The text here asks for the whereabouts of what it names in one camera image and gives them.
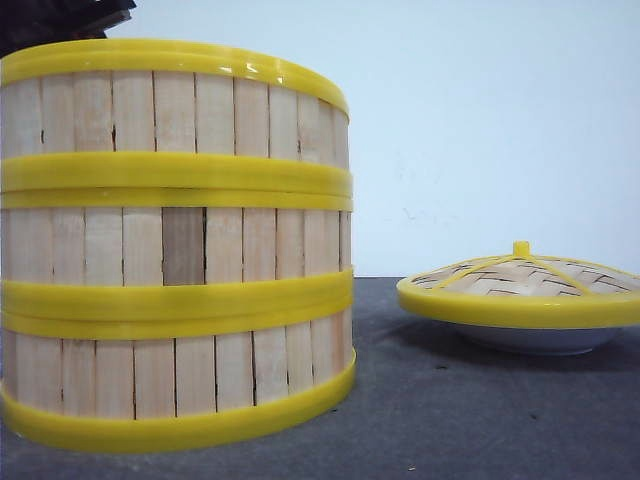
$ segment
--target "white wall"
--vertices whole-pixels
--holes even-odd
[[[514,239],[640,272],[640,2],[138,4],[111,36],[258,50],[343,89],[358,275]]]

